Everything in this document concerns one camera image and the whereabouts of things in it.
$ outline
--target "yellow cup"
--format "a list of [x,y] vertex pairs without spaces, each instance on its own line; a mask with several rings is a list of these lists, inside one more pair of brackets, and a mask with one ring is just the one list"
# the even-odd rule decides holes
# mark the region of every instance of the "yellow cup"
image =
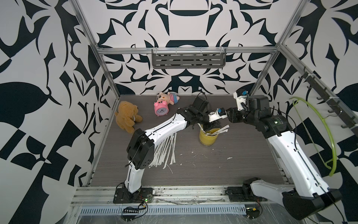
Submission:
[[[212,134],[218,130],[220,130],[220,128],[214,128],[214,129],[211,129],[210,131],[207,131],[206,133]],[[214,142],[216,141],[216,138],[218,137],[219,134],[214,135],[214,136],[207,136],[207,135],[205,135],[206,133],[200,129],[199,139],[203,145],[210,146],[210,145],[214,144]]]

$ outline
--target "black mounting plate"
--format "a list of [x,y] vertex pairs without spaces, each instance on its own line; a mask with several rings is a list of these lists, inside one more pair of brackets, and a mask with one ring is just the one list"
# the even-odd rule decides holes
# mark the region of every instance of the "black mounting plate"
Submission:
[[260,201],[265,200],[263,197],[256,197],[255,195],[245,195],[242,187],[227,187],[225,193],[229,196],[230,202],[256,201],[257,198]]
[[147,198],[150,201],[153,195],[153,188],[141,188],[134,193],[129,193],[127,188],[117,188],[113,198],[114,204],[140,203]]

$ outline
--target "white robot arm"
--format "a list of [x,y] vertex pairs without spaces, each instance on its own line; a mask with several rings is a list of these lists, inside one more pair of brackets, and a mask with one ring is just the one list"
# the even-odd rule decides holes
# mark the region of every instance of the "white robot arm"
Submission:
[[342,198],[339,190],[330,189],[316,172],[299,146],[287,119],[282,115],[271,114],[266,96],[246,94],[245,90],[234,93],[237,108],[227,110],[230,122],[245,122],[262,132],[269,146],[282,159],[295,187],[271,184],[255,177],[244,181],[243,191],[284,206],[297,220],[339,201]]
[[207,102],[196,98],[192,105],[178,109],[177,113],[162,124],[142,131],[138,129],[127,148],[130,167],[125,187],[134,193],[141,187],[141,179],[154,156],[154,148],[162,140],[186,127],[200,123],[204,130],[211,129],[215,120],[228,118],[230,122],[244,122],[263,133],[268,144],[276,151],[290,173],[295,187],[267,183],[254,177],[244,181],[244,195],[264,197],[286,208],[289,214],[301,220],[342,198],[339,190],[330,189],[315,171],[295,139],[295,133],[282,115],[272,115],[266,96],[247,96],[246,91],[234,93],[237,108],[217,109],[204,113]]
[[203,113],[207,103],[197,97],[193,104],[178,109],[170,119],[160,125],[144,132],[141,129],[134,132],[127,148],[130,162],[125,186],[129,193],[134,193],[141,187],[144,168],[153,160],[154,148],[157,144],[190,125],[200,123],[204,126],[204,130],[209,130],[215,120],[227,118],[223,108]]

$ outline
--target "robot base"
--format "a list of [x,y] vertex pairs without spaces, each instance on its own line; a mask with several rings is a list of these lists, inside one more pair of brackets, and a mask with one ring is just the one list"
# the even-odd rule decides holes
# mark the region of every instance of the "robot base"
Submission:
[[148,203],[153,195],[153,188],[141,188],[134,193],[129,193],[126,187],[117,188],[113,198],[114,204],[140,203],[144,199],[148,199]]

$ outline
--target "black and white patterned wall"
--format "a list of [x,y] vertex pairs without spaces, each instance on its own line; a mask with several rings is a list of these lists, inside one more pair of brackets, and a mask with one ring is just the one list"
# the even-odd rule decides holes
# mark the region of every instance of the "black and white patterned wall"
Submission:
[[[287,40],[287,46],[321,80],[358,113],[358,2],[355,0],[311,0],[302,18]],[[323,117],[330,107],[317,100],[319,95],[309,84],[299,79],[297,70],[280,55],[269,71],[271,84],[263,83],[256,94],[267,94],[270,105],[288,113],[297,123],[297,138],[316,170],[331,188],[341,191],[342,201],[337,203],[350,223],[358,221],[358,138],[348,129],[341,128],[340,118],[328,117],[327,122],[336,146],[337,169],[333,176],[321,161],[303,123],[292,105],[292,96],[304,98],[313,104]],[[317,115],[303,102],[297,109],[307,126],[319,152],[328,161],[332,150],[328,134]],[[338,210],[331,206],[319,214],[321,221],[342,223]]]
[[56,223],[115,96],[67,0],[0,2],[1,223]]
[[[99,47],[274,46],[298,0],[80,0]],[[229,54],[223,69],[154,70],[150,55],[106,55],[121,94],[251,89],[268,54]]]
[[268,53],[228,54],[221,69],[153,69],[151,55],[106,55],[106,65],[121,94],[232,94],[248,91],[263,69]]

